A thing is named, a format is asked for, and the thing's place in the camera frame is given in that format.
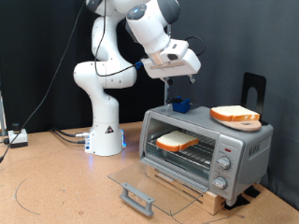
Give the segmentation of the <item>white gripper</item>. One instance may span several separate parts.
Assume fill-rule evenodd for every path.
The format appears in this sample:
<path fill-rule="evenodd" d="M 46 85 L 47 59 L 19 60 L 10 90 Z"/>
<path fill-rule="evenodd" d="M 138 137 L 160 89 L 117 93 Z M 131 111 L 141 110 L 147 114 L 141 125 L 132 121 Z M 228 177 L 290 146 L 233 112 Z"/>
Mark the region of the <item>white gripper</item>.
<path fill-rule="evenodd" d="M 171 86 L 171 77 L 189 76 L 191 84 L 195 83 L 195 74 L 198 73 L 201 63 L 195 53 L 184 40 L 171 39 L 168 46 L 147 59 L 142 59 L 145 70 L 151 78 L 166 77 L 166 84 Z"/>

